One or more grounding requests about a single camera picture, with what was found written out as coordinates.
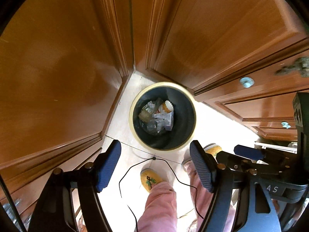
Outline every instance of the trash can rim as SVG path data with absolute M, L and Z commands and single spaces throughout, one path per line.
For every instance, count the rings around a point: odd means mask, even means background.
M 189 93 L 184 87 L 182 87 L 182 86 L 180 86 L 178 84 L 175 84 L 175 83 L 171 83 L 171 82 L 158 82 L 158 83 L 155 83 L 153 85 L 149 85 L 145 89 L 141 90 L 136 95 L 136 97 L 134 98 L 134 100 L 133 100 L 133 102 L 131 104 L 131 107 L 130 107 L 130 112 L 129 112 L 129 125 L 130 125 L 130 129 L 131 129 L 131 132 L 132 132 L 134 138 L 144 148 L 150 150 L 153 153 L 156 153 L 157 151 L 161 151 L 161 152 L 163 151 L 161 149 L 152 148 L 151 146 L 148 146 L 146 143 L 144 143 L 140 139 L 140 137 L 137 135 L 137 133 L 135 131 L 135 128 L 134 128 L 134 125 L 133 125 L 133 112 L 134 112 L 134 107 L 135 107 L 136 103 L 141 98 L 141 96 L 143 96 L 146 92 L 148 92 L 148 91 L 150 91 L 150 90 L 152 90 L 154 88 L 158 88 L 158 87 L 170 87 L 170 88 L 176 89 L 176 90 L 182 92 L 189 99 L 190 103 L 192 104 L 192 108 L 193 108 L 193 112 L 194 112 L 194 118 L 195 118 L 195 122 L 194 122 L 194 127 L 193 127 L 192 133 L 190 134 L 190 136 L 187 138 L 187 140 L 182 145 L 180 145 L 180 146 L 178 146 L 176 148 L 173 148 L 173 149 L 164 150 L 164 152 L 176 152 L 176 151 L 179 151 L 182 148 L 184 148 L 186 145 L 188 145 L 192 141 L 192 139 L 194 137 L 195 126 L 196 126 L 196 112 L 195 112 L 195 107 L 194 107 L 194 98 L 191 95 L 191 93 Z

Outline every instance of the person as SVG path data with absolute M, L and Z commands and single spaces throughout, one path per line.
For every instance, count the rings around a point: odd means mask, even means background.
M 214 157 L 221 147 L 212 143 L 204 147 L 206 153 Z M 182 163 L 183 169 L 190 178 L 190 185 L 197 188 L 196 208 L 204 217 L 210 206 L 213 194 L 202 186 L 200 178 L 191 158 L 186 158 Z M 149 192 L 145 205 L 145 211 L 138 220 L 138 232 L 176 232 L 177 231 L 177 203 L 176 192 L 170 183 L 163 179 L 152 169 L 147 168 L 141 172 L 143 187 Z M 196 190 L 191 187 L 191 198 L 195 204 Z M 225 223 L 224 232 L 230 232 L 235 216 L 235 208 L 230 205 L 228 218 Z M 197 230 L 203 219 L 197 215 Z

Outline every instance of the foot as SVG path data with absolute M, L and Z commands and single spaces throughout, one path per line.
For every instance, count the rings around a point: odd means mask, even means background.
M 141 171 L 141 182 L 143 187 L 150 193 L 150 190 L 160 182 L 163 182 L 163 179 L 150 168 L 146 168 Z
M 207 146 L 204 147 L 204 151 L 205 151 L 206 153 L 211 154 L 214 158 L 216 158 L 217 153 L 219 153 L 220 151 L 222 151 L 222 148 L 221 148 L 219 145 L 215 144 L 215 143 L 211 143 L 211 144 L 209 144 L 209 145 L 207 145 Z M 186 169 L 185 169 L 184 164 L 186 164 L 187 162 L 189 162 L 189 161 L 191 161 L 191 160 L 192 160 L 191 156 L 188 155 L 188 157 L 187 157 L 187 158 L 184 158 L 183 162 L 181 163 L 182 168 L 183 168 L 185 171 L 186 171 Z

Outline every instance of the sunlit floor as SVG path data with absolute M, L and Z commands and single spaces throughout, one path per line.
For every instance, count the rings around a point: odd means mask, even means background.
M 194 210 L 191 211 L 194 207 L 190 197 L 190 188 L 180 184 L 175 179 L 172 171 L 164 161 L 149 160 L 133 167 L 121 182 L 122 199 L 120 196 L 118 184 L 129 167 L 152 158 L 154 155 L 168 160 L 178 179 L 189 184 L 189 178 L 181 167 L 184 153 L 189 146 L 176 153 L 165 154 L 160 152 L 151 154 L 134 139 L 130 131 L 128 117 L 132 101 L 142 89 L 151 84 L 154 84 L 154 82 L 139 73 L 132 75 L 117 106 L 103 144 L 104 152 L 113 139 L 118 139 L 122 143 L 122 153 L 110 183 L 99 194 L 103 211 L 113 232 L 134 231 L 135 219 L 128 206 L 132 209 L 136 218 L 139 219 L 143 214 L 148 197 L 148 192 L 141 186 L 140 172 L 148 167 L 159 172 L 163 178 L 173 185 L 177 193 L 177 215 L 179 217 L 177 231 L 187 231 L 188 226 L 195 219 L 195 212 Z M 224 151 L 230 153 L 233 152 L 234 146 L 238 144 L 254 147 L 254 141 L 257 140 L 258 136 L 251 130 L 203 103 L 195 102 L 195 108 L 197 126 L 194 139 L 197 139 L 203 147 L 209 143 L 217 143 Z

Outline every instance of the trash can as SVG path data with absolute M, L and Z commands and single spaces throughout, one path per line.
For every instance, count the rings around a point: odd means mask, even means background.
M 142 108 L 149 101 L 170 101 L 174 107 L 174 124 L 171 131 L 152 135 L 145 131 L 139 119 Z M 192 95 L 182 86 L 169 82 L 160 82 L 146 87 L 134 99 L 130 112 L 129 124 L 135 139 L 152 153 L 156 151 L 178 151 L 191 142 L 196 125 L 196 112 Z

